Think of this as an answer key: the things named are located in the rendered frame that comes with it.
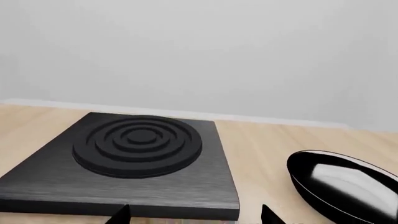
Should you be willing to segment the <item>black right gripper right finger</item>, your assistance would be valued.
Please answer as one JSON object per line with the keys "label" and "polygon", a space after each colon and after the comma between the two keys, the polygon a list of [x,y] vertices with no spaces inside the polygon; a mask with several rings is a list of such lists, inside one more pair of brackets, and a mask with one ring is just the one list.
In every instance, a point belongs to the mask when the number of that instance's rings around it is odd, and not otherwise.
{"label": "black right gripper right finger", "polygon": [[282,220],[267,205],[262,205],[261,222],[262,224],[282,224]]}

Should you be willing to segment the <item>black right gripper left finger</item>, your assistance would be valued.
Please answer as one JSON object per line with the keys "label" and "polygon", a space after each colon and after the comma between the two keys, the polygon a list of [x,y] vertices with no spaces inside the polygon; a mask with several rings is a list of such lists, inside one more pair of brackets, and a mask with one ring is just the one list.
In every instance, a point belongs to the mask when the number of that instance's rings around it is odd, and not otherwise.
{"label": "black right gripper left finger", "polygon": [[116,212],[106,224],[130,224],[131,213],[129,205],[123,206],[118,212]]}

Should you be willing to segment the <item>black glossy frying pan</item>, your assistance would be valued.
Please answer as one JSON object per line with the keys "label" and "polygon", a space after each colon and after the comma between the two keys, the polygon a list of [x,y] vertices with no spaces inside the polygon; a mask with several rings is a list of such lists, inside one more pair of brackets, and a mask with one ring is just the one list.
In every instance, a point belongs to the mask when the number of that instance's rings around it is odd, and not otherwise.
{"label": "black glossy frying pan", "polygon": [[335,224],[398,224],[398,176],[336,152],[306,150],[287,159],[291,181]]}

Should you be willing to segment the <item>black electric stove plate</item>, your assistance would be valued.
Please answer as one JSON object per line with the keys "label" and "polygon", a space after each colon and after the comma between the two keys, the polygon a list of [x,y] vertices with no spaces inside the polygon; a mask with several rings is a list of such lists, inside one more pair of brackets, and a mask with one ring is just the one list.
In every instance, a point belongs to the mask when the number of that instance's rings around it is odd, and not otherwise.
{"label": "black electric stove plate", "polygon": [[239,198],[212,121],[88,113],[0,177],[0,212],[222,220]]}

